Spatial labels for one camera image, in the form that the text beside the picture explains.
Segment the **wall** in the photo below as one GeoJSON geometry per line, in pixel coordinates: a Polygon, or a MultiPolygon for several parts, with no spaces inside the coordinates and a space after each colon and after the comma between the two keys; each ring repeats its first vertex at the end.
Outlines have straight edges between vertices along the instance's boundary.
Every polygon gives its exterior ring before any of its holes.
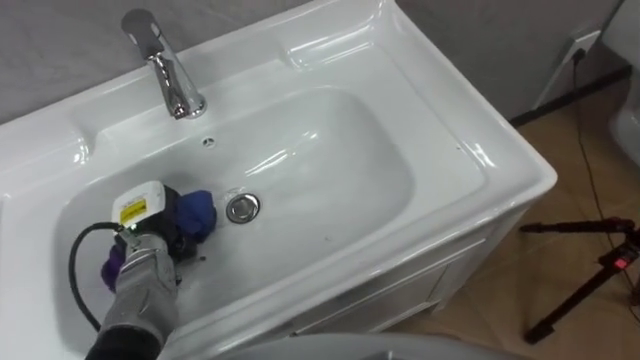
{"type": "MultiPolygon", "coordinates": [[[[307,1],[0,0],[0,123],[142,66],[119,26],[128,9],[150,9],[182,50],[307,1]]],[[[570,34],[599,28],[617,2],[398,0],[507,118],[529,110],[570,34]]],[[[582,78],[621,64],[599,49],[582,78]]]]}

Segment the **chrome drain stopper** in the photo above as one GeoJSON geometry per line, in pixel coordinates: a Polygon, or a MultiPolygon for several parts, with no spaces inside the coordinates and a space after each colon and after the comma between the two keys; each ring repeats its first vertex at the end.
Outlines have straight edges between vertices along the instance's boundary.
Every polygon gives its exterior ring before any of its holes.
{"type": "Polygon", "coordinates": [[[260,200],[253,194],[240,194],[227,204],[227,218],[236,224],[246,224],[260,212],[260,200]]]}

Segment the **blue cloth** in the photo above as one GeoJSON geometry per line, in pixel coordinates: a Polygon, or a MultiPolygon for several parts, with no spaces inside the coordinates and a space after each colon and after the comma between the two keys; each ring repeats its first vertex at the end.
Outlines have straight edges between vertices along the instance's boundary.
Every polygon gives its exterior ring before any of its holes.
{"type": "MultiPolygon", "coordinates": [[[[202,244],[216,227],[216,208],[213,196],[208,191],[195,191],[179,197],[174,211],[175,225],[185,241],[202,244]]],[[[109,258],[102,265],[102,281],[112,292],[115,292],[116,280],[125,260],[126,250],[122,245],[115,244],[109,251],[109,258]]]]}
{"type": "Polygon", "coordinates": [[[208,191],[194,191],[181,196],[176,205],[176,225],[182,235],[202,244],[215,229],[218,220],[213,196],[208,191]]]}

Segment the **baseboard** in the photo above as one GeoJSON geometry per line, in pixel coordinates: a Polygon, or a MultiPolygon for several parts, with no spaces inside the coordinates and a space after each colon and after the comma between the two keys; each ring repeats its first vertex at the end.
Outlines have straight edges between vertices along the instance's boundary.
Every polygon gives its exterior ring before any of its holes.
{"type": "Polygon", "coordinates": [[[542,116],[561,109],[576,100],[587,97],[617,82],[628,79],[629,77],[631,77],[631,72],[631,66],[626,66],[620,70],[614,71],[593,81],[592,83],[579,88],[576,96],[574,96],[573,93],[563,95],[555,100],[549,101],[548,103],[538,107],[537,109],[528,111],[524,114],[512,118],[511,120],[509,120],[509,123],[511,123],[511,125],[513,125],[514,127],[528,124],[531,121],[534,121],[542,116]]]}

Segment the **faucet handle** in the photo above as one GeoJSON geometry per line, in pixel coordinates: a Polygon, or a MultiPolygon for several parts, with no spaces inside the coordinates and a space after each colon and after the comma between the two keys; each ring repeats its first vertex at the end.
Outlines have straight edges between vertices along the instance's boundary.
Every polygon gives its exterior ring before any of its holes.
{"type": "Polygon", "coordinates": [[[120,27],[138,46],[144,60],[149,60],[164,51],[164,46],[159,39],[162,35],[160,26],[150,11],[133,9],[127,12],[122,18],[120,27]]]}

